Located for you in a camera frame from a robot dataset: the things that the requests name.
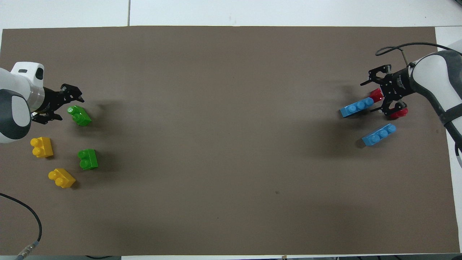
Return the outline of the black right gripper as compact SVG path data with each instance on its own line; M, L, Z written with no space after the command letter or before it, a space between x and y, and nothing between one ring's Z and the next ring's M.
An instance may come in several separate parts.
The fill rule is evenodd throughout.
M360 85L376 83L383 86L383 96L386 99L401 99L415 93L411 87L409 68L406 67L397 72L391 72L391 64L378 66L368 71L368 80ZM394 105L383 102L380 107L372 109L372 112L380 111L385 117L406 116L406 103L397 101Z

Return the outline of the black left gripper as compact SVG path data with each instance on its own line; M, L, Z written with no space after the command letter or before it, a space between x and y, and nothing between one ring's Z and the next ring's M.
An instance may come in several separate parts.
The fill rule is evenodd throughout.
M72 101L84 103L82 94L78 87L71 84L62 84L59 91L44 88L43 102L36 109L36 112L32 113L32 121L42 125L46 125L49 121L53 120L62 121L61 115L55 114L54 111L58 110L65 103Z

